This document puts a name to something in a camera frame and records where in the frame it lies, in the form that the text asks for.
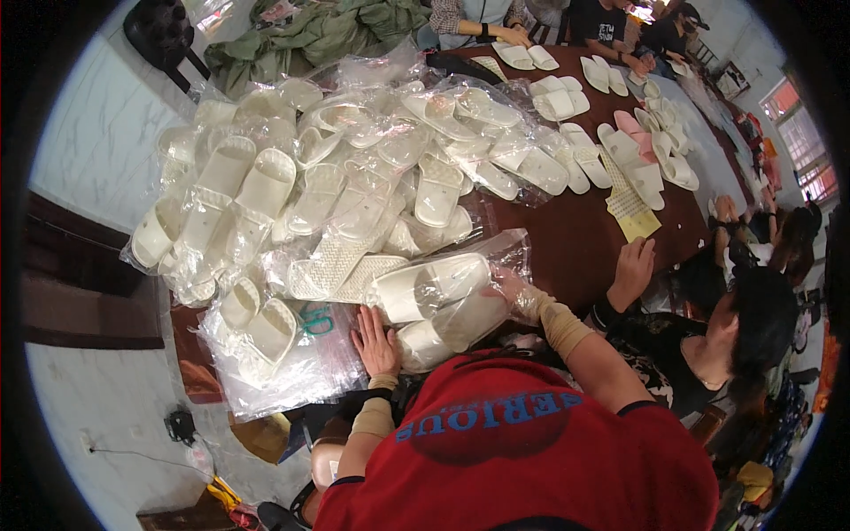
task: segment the plaid sleeve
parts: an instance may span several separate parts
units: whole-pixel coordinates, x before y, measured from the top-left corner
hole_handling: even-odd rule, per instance
[[[520,19],[525,25],[525,0],[513,0],[511,7],[507,8],[506,19]]]
[[[461,0],[433,0],[431,28],[438,34],[457,33],[461,23]]]

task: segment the red shirt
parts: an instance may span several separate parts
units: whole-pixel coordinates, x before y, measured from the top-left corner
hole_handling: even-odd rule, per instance
[[[670,411],[615,415],[543,365],[468,360],[428,377],[365,477],[325,492],[314,529],[711,527],[711,463]]]

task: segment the brown tabletop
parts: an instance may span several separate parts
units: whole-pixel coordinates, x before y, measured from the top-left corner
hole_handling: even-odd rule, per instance
[[[587,113],[570,119],[584,127],[587,134],[598,142],[596,128],[600,123],[614,125],[614,111],[632,112],[638,101],[631,94],[623,98],[616,94],[603,94],[592,88],[581,73],[579,58],[590,56],[586,48],[546,46],[560,64],[555,71],[519,71],[498,59],[492,47],[461,48],[446,53],[463,57],[489,55],[499,61],[508,79],[525,77],[534,82],[546,76],[573,76],[584,87],[590,100]],[[614,280],[620,248],[626,243],[620,226],[608,214],[605,199],[610,189],[592,186],[583,195],[569,189],[535,209],[493,200],[496,220],[500,229],[525,227],[531,238],[531,268],[535,284],[574,308],[581,311],[602,296]],[[665,207],[656,212],[661,228],[652,235],[655,239],[655,270],[670,268],[699,250],[700,240],[706,244],[711,233],[702,218],[693,192],[665,182],[661,192]]]

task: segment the black sleeve trim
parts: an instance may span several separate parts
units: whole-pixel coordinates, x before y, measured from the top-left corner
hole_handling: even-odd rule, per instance
[[[345,483],[363,483],[366,480],[363,476],[346,476],[340,477],[337,481],[331,483],[330,487],[334,487],[336,485],[344,485]]]
[[[657,405],[658,407],[664,407],[663,405],[655,402],[654,400],[638,400],[637,402],[632,402],[627,406],[624,406],[622,410],[617,411],[617,416],[625,416],[626,413],[630,413],[634,410],[639,410],[641,408],[648,407],[650,405]]]

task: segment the black cap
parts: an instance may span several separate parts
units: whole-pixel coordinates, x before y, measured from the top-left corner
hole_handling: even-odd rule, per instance
[[[685,15],[685,18],[691,19],[691,22],[699,26],[704,30],[710,30],[711,28],[702,21],[702,17],[700,16],[700,12],[696,10],[694,6],[687,2],[682,2],[679,4],[679,13]]]

